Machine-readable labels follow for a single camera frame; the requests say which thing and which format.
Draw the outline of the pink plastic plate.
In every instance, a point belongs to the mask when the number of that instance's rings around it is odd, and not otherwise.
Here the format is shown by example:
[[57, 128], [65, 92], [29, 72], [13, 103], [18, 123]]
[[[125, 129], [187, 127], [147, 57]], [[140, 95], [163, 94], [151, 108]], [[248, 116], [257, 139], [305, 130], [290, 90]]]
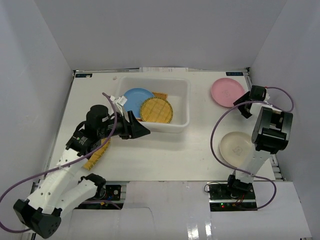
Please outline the pink plastic plate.
[[245, 94], [245, 89], [236, 80], [228, 77], [217, 79], [211, 86], [212, 99], [222, 107], [231, 108]]

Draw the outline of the round green-rimmed woven tray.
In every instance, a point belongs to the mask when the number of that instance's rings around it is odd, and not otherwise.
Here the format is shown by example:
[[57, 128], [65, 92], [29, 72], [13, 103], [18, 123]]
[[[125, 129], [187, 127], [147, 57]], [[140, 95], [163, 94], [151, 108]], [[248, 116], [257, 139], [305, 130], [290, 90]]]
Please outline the round green-rimmed woven tray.
[[140, 118], [143, 122], [169, 124], [174, 115], [172, 105], [160, 97], [150, 97], [140, 106]]

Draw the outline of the blue plastic plate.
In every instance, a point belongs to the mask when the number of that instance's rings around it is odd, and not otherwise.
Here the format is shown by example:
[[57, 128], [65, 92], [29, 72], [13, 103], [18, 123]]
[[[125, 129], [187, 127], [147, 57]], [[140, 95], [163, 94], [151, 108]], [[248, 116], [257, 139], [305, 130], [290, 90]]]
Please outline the blue plastic plate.
[[154, 97], [152, 92], [144, 88], [132, 88], [127, 90], [123, 95], [127, 99], [126, 103], [124, 104], [125, 111], [132, 111], [137, 119], [141, 118], [140, 109], [142, 103], [145, 100]]

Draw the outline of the triangular orange woven tray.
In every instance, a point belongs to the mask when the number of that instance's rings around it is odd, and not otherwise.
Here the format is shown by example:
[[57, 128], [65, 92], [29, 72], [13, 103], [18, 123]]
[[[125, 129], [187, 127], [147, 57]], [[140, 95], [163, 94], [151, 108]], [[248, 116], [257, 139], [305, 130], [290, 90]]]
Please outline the triangular orange woven tray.
[[163, 100], [167, 100], [168, 99], [168, 94], [167, 93], [163, 93], [163, 92], [152, 92], [152, 93], [157, 98], [161, 98]]

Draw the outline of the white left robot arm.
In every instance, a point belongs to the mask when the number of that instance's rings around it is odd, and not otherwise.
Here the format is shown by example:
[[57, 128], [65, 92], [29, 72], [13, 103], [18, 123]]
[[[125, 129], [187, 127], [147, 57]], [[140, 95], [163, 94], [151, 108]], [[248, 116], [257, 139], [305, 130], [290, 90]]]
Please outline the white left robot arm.
[[91, 157], [103, 140], [119, 136], [123, 140], [137, 139], [151, 132], [134, 116], [109, 114], [104, 105], [94, 105], [86, 114], [57, 162], [58, 169], [46, 175], [43, 182], [25, 200], [18, 199], [13, 209], [19, 220], [44, 239], [58, 229], [62, 218], [88, 199], [100, 200], [106, 193], [106, 180], [94, 173], [81, 177], [78, 185], [65, 191], [68, 183]]

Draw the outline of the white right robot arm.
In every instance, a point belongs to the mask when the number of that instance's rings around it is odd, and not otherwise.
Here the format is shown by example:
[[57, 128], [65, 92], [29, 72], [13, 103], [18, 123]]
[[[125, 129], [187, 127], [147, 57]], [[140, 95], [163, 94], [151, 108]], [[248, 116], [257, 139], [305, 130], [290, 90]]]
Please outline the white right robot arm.
[[293, 114], [267, 103], [269, 95], [264, 86], [253, 85], [233, 105], [246, 119], [257, 120], [251, 135], [253, 146], [244, 162], [229, 175], [226, 195], [236, 200], [253, 187], [255, 175], [272, 155], [283, 151], [290, 139]]

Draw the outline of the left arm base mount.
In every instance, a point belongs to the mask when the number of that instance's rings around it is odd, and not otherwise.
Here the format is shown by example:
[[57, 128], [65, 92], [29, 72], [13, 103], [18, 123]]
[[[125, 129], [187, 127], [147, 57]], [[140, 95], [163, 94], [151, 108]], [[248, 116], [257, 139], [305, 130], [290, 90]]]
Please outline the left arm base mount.
[[80, 210], [121, 210], [124, 205], [125, 194], [123, 186], [109, 184], [105, 186], [105, 194], [101, 199], [88, 199], [88, 203], [80, 204], [76, 209]]

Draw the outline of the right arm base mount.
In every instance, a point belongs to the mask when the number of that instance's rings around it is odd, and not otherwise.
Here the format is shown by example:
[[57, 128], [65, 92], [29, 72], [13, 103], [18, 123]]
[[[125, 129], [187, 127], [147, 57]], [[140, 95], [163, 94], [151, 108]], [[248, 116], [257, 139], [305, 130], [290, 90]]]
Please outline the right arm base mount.
[[233, 194], [226, 182], [211, 181], [205, 184], [203, 190], [208, 194], [209, 207], [212, 213], [257, 210], [258, 206], [253, 187], [246, 193]]

